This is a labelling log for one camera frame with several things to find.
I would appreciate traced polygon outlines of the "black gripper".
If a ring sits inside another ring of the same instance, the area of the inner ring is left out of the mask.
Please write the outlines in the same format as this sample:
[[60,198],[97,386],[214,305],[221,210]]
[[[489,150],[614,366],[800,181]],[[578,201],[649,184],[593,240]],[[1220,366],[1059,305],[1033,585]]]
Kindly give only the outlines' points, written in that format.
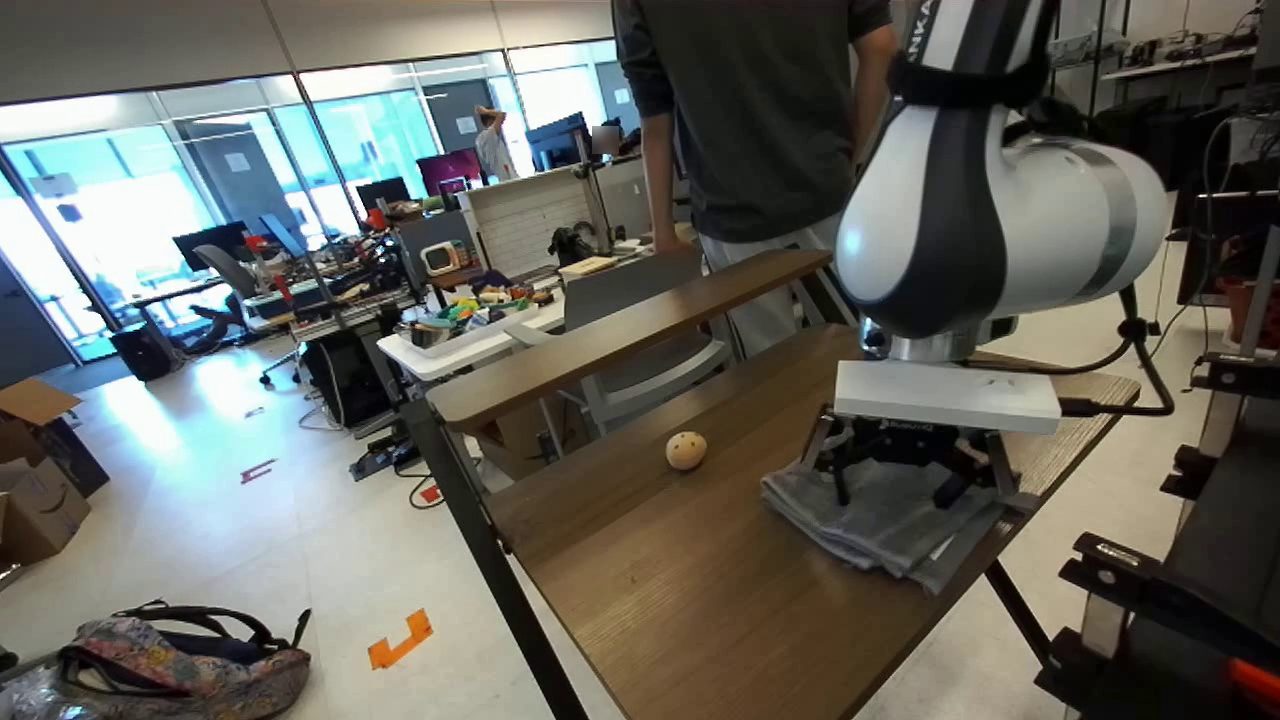
[[950,479],[932,494],[938,509],[954,509],[968,488],[1012,479],[997,434],[825,412],[811,436],[811,470],[832,478],[841,506],[853,502],[843,473],[867,461],[909,470],[940,466]]

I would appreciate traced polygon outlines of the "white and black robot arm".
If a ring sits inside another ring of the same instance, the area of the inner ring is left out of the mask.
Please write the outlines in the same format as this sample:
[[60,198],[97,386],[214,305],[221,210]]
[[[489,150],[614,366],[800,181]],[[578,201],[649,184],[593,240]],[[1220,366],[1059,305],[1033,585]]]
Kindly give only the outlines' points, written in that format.
[[999,478],[1009,434],[1078,412],[1048,373],[978,368],[992,320],[1126,298],[1168,233],[1156,170],[1117,143],[1038,133],[1059,0],[921,0],[893,115],[841,215],[838,282],[888,350],[838,368],[808,466],[940,466],[940,509]]

